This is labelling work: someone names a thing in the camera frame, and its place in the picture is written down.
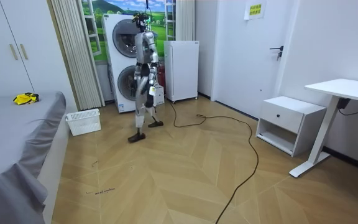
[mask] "wooden floor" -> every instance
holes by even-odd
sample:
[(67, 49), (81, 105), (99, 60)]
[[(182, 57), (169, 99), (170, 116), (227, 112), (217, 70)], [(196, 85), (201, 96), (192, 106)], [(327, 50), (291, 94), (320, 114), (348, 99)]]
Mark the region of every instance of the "wooden floor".
[[(201, 113), (233, 116), (256, 130), (253, 119), (206, 98), (175, 108), (178, 125), (200, 122)], [(128, 144), (134, 114), (118, 114), (115, 105), (100, 110), (101, 131), (69, 140), (54, 224), (211, 224), (255, 166), (250, 131), (237, 121), (209, 119), (175, 128), (172, 108), (161, 105), (165, 126), (144, 128), (147, 138)], [(358, 223), (357, 168), (331, 157), (294, 179), (288, 172), (307, 155), (291, 158), (254, 133), (251, 142), (259, 167), (219, 223)]]

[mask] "wardrobe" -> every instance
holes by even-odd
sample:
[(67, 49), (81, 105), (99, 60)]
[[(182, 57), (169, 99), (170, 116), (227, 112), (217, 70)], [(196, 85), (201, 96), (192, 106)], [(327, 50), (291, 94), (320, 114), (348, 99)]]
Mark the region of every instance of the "wardrobe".
[(45, 91), (77, 110), (47, 0), (0, 0), (0, 96)]

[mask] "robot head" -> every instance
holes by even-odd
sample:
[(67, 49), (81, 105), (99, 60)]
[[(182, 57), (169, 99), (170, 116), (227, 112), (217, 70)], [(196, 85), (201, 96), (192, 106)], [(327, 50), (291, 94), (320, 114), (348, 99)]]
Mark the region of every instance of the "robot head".
[(138, 27), (141, 32), (145, 32), (150, 29), (150, 18), (144, 13), (135, 12), (132, 22), (136, 23), (136, 27)]

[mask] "plastic basket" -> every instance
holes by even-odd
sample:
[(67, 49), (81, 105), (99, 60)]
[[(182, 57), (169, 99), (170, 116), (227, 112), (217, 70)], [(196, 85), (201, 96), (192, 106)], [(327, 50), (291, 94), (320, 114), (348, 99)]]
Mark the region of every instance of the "plastic basket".
[(100, 126), (99, 109), (68, 113), (66, 121), (73, 136), (99, 131)]

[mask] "wall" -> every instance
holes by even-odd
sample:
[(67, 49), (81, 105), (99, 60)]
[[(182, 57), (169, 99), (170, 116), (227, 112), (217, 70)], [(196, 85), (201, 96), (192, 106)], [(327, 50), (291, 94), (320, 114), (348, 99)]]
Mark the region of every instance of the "wall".
[(198, 91), (211, 96), (214, 65), (217, 0), (195, 1), (196, 40), (200, 41)]
[[(280, 94), (327, 106), (328, 95), (303, 87), (336, 78), (358, 80), (358, 1), (300, 1), (287, 52)], [(358, 111), (358, 101), (344, 111)], [(358, 114), (337, 114), (326, 146), (358, 160)]]

